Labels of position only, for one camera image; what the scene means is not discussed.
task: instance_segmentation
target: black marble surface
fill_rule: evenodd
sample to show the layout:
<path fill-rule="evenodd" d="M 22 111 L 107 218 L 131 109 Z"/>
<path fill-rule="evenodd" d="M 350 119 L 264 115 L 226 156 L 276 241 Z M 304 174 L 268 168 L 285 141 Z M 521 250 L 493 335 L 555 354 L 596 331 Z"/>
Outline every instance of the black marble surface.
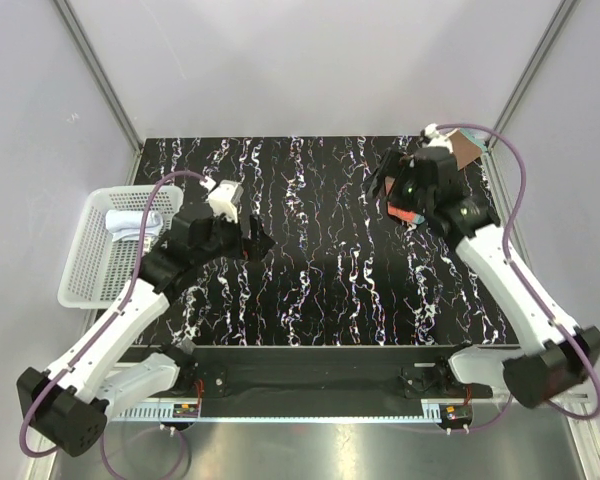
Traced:
<path fill-rule="evenodd" d="M 368 203 L 363 179 L 408 137 L 147 140 L 136 184 L 191 169 L 242 183 L 277 245 L 265 262 L 219 260 L 137 344 L 515 343 L 476 275 L 427 229 L 399 226 Z M 478 163 L 467 188 L 490 198 Z M 176 180 L 185 203 L 204 192 Z"/>

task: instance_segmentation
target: white cloth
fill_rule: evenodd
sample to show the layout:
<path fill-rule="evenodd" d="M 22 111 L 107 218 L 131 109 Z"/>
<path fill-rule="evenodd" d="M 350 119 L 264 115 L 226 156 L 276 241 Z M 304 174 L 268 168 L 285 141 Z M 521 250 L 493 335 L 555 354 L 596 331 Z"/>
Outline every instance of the white cloth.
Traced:
<path fill-rule="evenodd" d="M 139 240 L 142 212 L 109 210 L 105 216 L 105 227 L 113 235 L 113 241 Z M 149 212 L 145 237 L 157 237 L 164 225 L 160 212 Z"/>

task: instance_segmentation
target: gray wall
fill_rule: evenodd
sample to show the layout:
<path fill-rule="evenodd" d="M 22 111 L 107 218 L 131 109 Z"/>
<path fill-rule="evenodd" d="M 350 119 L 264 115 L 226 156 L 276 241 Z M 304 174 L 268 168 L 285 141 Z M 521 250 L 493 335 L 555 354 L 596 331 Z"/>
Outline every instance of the gray wall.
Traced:
<path fill-rule="evenodd" d="M 56 300 L 81 206 L 131 159 L 52 2 L 0 1 L 0 478 L 25 465 L 16 378 L 81 328 Z"/>
<path fill-rule="evenodd" d="M 580 3 L 505 133 L 527 160 L 519 229 L 532 267 L 600 328 L 600 0 Z M 517 170 L 502 146 L 496 154 L 512 194 Z"/>
<path fill-rule="evenodd" d="M 71 0 L 146 137 L 493 124 L 559 3 Z"/>

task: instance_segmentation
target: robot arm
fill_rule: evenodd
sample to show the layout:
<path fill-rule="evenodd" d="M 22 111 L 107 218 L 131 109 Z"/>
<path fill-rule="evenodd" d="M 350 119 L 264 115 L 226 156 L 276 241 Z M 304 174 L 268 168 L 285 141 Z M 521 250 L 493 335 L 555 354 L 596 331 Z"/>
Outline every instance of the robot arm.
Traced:
<path fill-rule="evenodd" d="M 465 195 L 463 176 L 450 142 L 428 127 L 427 146 L 413 155 L 388 151 L 366 180 L 369 197 L 384 191 L 387 213 L 397 221 L 424 217 L 449 249 L 480 278 L 503 310 L 518 337 L 515 350 L 462 348 L 447 362 L 445 375 L 455 385 L 478 383 L 507 388 L 524 406 L 533 408 L 584 382 L 586 370 L 565 341 L 560 324 L 583 349 L 591 364 L 600 355 L 600 332 L 581 329 L 540 285 L 517 253 L 511 260 L 522 270 L 555 319 L 547 319 L 504 255 L 504 230 L 484 199 Z"/>
<path fill-rule="evenodd" d="M 193 386 L 195 360 L 172 346 L 107 376 L 138 335 L 193 285 L 200 267 L 220 257 L 259 261 L 275 244 L 254 216 L 250 217 L 250 238 L 242 238 L 239 184 L 223 181 L 216 186 L 211 182 L 208 188 L 211 192 L 207 203 L 184 207 L 173 218 L 171 229 L 142 257 L 139 277 L 126 306 L 119 310 L 131 282 L 64 355 L 44 372 L 28 368 L 18 379 L 18 396 L 25 415 L 51 379 L 66 372 L 43 400 L 30 426 L 69 455 L 86 452 L 102 435 L 107 419 L 157 392 Z M 112 315 L 117 315 L 115 321 L 96 337 Z M 94 338 L 97 340 L 70 366 L 76 352 Z"/>

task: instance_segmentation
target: cable clip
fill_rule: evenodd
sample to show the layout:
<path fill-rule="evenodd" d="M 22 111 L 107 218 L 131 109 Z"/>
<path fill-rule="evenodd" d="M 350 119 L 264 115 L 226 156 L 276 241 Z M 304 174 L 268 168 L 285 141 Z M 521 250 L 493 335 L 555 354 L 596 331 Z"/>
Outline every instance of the cable clip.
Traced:
<path fill-rule="evenodd" d="M 208 192 L 216 188 L 216 182 L 211 177 L 205 177 L 204 180 L 200 180 L 200 185 L 206 188 Z"/>
<path fill-rule="evenodd" d="M 62 370 L 66 370 L 66 371 L 67 371 L 67 373 L 66 373 L 66 374 L 68 375 L 68 374 L 71 374 L 71 373 L 73 373 L 73 372 L 75 371 L 75 369 L 76 369 L 76 367 L 75 367 L 75 366 L 73 366 L 73 367 L 72 367 L 71 365 L 69 365 L 69 362 L 67 362 L 67 363 L 65 363 L 65 364 L 64 364 L 64 366 L 63 366 L 62 368 L 60 368 L 60 369 L 58 370 L 58 372 L 56 372 L 56 374 L 54 375 L 54 377 L 55 377 L 56 375 L 58 375 L 58 374 L 59 374 L 59 373 L 60 373 Z"/>
<path fill-rule="evenodd" d="M 453 144 L 449 138 L 453 132 L 446 135 L 444 133 L 440 133 L 438 130 L 438 125 L 432 123 L 431 125 L 427 125 L 422 133 L 429 140 L 429 147 L 445 147 L 447 150 L 449 150 L 449 152 L 453 153 Z"/>
<path fill-rule="evenodd" d="M 562 325 L 562 322 L 560 322 L 560 320 L 558 320 L 558 317 L 554 316 L 548 319 L 549 325 L 551 325 L 552 327 L 556 328 L 559 325 Z"/>

